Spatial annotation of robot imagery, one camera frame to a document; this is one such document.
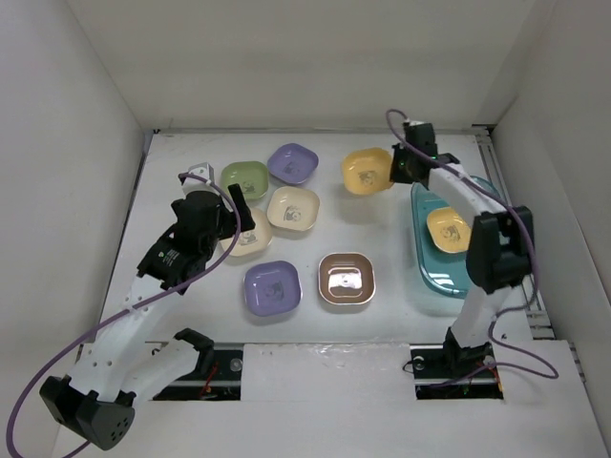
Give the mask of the cream panda plate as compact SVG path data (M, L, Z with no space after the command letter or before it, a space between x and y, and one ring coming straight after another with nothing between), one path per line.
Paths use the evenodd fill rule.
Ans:
M320 199L313 191L284 186L273 193L266 215L277 228L305 232L315 225L319 209Z
M243 231L229 256L234 258L248 257L264 251L272 241L273 232L265 213L258 208L251 209L255 222L253 230Z

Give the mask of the yellow panda plate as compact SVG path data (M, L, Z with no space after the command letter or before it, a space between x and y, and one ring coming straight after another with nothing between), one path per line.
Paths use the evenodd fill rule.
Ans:
M382 148L367 148L348 154L341 170L345 188L356 196L369 196L392 187L392 157Z
M468 250L472 228L453 208L431 211L426 223L434 246L441 252L460 254Z

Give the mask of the green panda plate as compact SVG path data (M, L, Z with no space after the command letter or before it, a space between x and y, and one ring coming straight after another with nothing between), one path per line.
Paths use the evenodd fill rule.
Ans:
M221 171L221 186L224 189L239 184L246 200L262 198L269 186L267 167L260 161L233 162Z

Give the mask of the purple panda plate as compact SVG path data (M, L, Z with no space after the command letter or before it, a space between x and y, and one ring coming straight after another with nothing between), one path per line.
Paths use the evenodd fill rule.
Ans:
M243 280L247 309L257 317L270 317L294 310L303 293L296 267L275 260L251 267Z
M270 175L289 185L306 183L318 165L319 157L297 143L282 145L266 163Z

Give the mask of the brown panda plate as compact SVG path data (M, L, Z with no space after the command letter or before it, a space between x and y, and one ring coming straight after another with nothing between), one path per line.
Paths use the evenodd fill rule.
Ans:
M318 289L331 305L363 305L376 291L373 266L361 253L331 253L318 267Z

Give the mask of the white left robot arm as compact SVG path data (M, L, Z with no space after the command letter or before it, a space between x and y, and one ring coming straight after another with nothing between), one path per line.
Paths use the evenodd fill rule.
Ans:
M255 227L239 185L223 192L209 179L203 184L172 202L175 222L137 265L119 312L95 332L87 354L66 375L50 376L40 387L57 423L102 450L125 438L139 403L178 377L198 379L212 369L213 341L190 328L179 331L168 349L135 365L178 298L221 264L213 257L218 242L236 242Z

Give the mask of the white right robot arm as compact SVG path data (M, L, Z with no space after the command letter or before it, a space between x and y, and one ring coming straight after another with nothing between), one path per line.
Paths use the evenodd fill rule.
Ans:
M393 147L390 180L423 185L450 204L472 231L466 255L472 286L441 352L444 369L461 376L474 367L475 352L492 340L497 320L525 308L505 302L537 271L533 215L476 184L454 155L440 154L430 123L405 118L402 127L403 133L395 135L399 143Z

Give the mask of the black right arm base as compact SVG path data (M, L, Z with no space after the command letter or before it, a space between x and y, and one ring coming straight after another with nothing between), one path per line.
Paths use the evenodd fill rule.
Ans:
M402 370L413 376L416 399L503 400L502 386L494 367L492 346L486 343L463 361L453 359L443 344L416 344Z

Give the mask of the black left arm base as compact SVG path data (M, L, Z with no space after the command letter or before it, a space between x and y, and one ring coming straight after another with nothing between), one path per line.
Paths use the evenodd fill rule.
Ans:
M242 393L241 347L216 348L196 368L157 394L154 401L239 401Z

